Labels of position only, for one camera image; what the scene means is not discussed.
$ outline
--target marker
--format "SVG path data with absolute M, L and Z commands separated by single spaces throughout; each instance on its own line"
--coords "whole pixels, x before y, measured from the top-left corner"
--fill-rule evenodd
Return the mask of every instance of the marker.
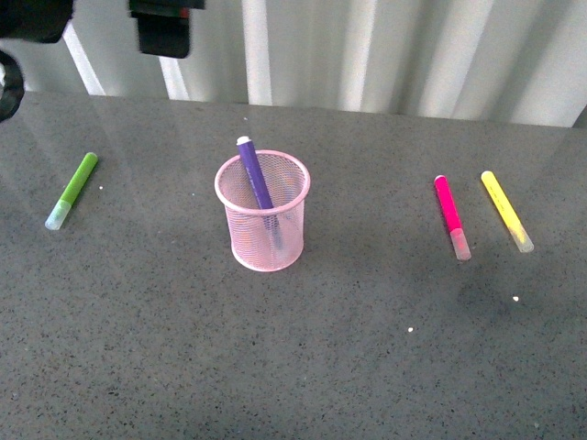
M 257 205 L 260 209 L 273 209 L 273 202 L 269 196 L 269 190 L 267 189 L 267 183 L 263 177 L 263 171 L 260 168 L 259 159 L 257 158 L 257 152 L 255 151 L 255 145 L 248 136 L 241 136 L 237 139 L 238 154 L 240 160 L 245 166 L 245 170 L 249 175 L 250 186 L 257 199 Z M 279 221 L 276 215 L 269 217 L 263 217 L 263 223 L 265 228 L 273 232 L 275 239 L 275 246 L 278 249 L 282 248 L 282 235 L 279 230 Z
M 455 248 L 457 259 L 461 261 L 470 259 L 471 251 L 462 230 L 457 206 L 450 192 L 449 181 L 445 176 L 440 175 L 434 179 L 434 186 L 437 188 L 438 199 L 442 206 L 444 218 L 447 221 L 447 228 L 449 229 L 450 239 L 452 240 L 452 246 Z
M 263 178 L 263 172 L 260 169 L 259 159 L 257 158 L 253 141 L 248 136 L 241 136 L 237 139 L 237 147 L 240 159 L 249 175 L 250 186 L 253 189 L 259 208 L 273 209 L 273 203 L 269 196 L 267 183 Z
M 83 186 L 85 185 L 85 181 L 88 180 L 90 173 L 95 167 L 95 164 L 98 163 L 98 157 L 94 153 L 87 153 L 82 160 L 82 163 L 78 167 L 75 174 L 73 174 L 72 179 L 68 183 L 65 191 L 55 204 L 53 211 L 47 218 L 45 222 L 45 227 L 50 229 L 51 231 L 58 230 L 67 214 L 72 209 L 72 205 L 75 202 L 78 194 L 82 190 Z
M 505 226 L 514 238 L 517 248 L 520 249 L 520 252 L 532 252 L 534 250 L 534 244 L 522 226 L 522 222 L 520 222 L 510 201 L 507 200 L 504 190 L 502 190 L 501 185 L 495 179 L 495 175 L 491 171 L 485 171 L 481 175 L 481 180 L 487 192 L 492 197 L 497 211 L 499 211 L 500 216 L 503 218 Z

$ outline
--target purple marker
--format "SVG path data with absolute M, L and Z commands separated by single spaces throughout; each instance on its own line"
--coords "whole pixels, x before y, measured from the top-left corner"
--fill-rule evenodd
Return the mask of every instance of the purple marker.
M 269 190 L 267 189 L 263 172 L 260 169 L 259 159 L 257 158 L 253 141 L 248 136 L 241 136 L 237 139 L 237 147 L 240 160 L 242 160 L 245 170 L 247 170 L 247 174 L 249 175 L 250 186 L 257 199 L 257 205 L 260 209 L 273 209 L 273 202 L 269 196 Z M 281 249 L 283 246 L 282 235 L 279 231 L 277 216 L 271 215 L 270 217 L 264 217 L 263 223 L 268 230 L 272 231 L 275 246 Z
M 253 193 L 255 194 L 259 208 L 273 209 L 273 203 L 271 202 L 269 190 L 267 190 L 267 184 L 263 178 L 263 172 L 260 169 L 259 159 L 257 159 L 253 141 L 248 136 L 241 136 L 237 139 L 237 147 L 240 159 L 249 175 L 250 186 L 253 188 Z

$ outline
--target pink marker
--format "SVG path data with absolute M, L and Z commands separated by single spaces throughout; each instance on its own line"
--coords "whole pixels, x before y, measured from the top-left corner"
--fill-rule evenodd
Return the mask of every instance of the pink marker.
M 437 187 L 438 199 L 440 199 L 442 213 L 447 221 L 447 228 L 449 229 L 450 239 L 452 240 L 452 246 L 455 248 L 457 259 L 470 259 L 471 251 L 460 224 L 459 213 L 450 192 L 449 181 L 445 176 L 437 176 L 434 179 L 434 186 Z

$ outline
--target gray countertop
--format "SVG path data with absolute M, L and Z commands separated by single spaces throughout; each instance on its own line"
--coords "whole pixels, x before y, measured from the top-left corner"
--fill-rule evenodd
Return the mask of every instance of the gray countertop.
M 312 176 L 279 272 L 235 261 L 214 191 L 242 135 Z M 587 438 L 586 169 L 580 129 L 28 93 L 0 125 L 0 436 Z

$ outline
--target mesh cup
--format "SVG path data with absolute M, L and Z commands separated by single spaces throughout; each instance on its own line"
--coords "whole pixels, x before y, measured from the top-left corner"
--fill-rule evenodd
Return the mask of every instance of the mesh cup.
M 259 209 L 240 156 L 220 167 L 214 186 L 227 211 L 235 258 L 249 269 L 270 272 L 288 267 L 302 254 L 310 174 L 289 154 L 262 149 L 257 158 L 273 209 Z

